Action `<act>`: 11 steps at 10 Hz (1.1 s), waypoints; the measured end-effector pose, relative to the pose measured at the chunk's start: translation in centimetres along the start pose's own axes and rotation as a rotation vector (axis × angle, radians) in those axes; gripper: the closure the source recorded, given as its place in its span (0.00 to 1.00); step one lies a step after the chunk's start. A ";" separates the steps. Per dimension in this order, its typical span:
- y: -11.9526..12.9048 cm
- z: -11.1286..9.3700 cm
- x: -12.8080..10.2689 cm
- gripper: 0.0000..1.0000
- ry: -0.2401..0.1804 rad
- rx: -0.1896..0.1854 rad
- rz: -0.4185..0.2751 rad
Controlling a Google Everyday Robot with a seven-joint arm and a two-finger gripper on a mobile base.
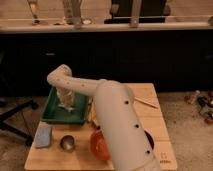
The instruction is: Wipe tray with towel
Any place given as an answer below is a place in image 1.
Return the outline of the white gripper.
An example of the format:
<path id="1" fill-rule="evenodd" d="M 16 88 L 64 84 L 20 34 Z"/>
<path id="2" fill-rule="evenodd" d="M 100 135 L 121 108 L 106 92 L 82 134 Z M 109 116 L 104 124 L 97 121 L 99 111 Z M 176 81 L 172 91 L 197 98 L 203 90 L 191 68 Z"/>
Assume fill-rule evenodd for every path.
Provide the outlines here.
<path id="1" fill-rule="evenodd" d="M 59 101 L 64 106 L 71 106 L 74 102 L 74 92 L 65 88 L 56 88 Z"/>

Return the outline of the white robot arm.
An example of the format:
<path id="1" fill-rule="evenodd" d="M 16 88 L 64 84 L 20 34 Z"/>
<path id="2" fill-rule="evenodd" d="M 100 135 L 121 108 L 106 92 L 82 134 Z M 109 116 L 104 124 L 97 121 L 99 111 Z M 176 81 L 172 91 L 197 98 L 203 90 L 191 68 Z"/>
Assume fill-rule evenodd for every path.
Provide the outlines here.
<path id="1" fill-rule="evenodd" d="M 134 109 L 134 94 L 113 80 L 75 78 L 60 65 L 47 76 L 50 85 L 93 98 L 97 120 L 116 171 L 161 171 Z"/>

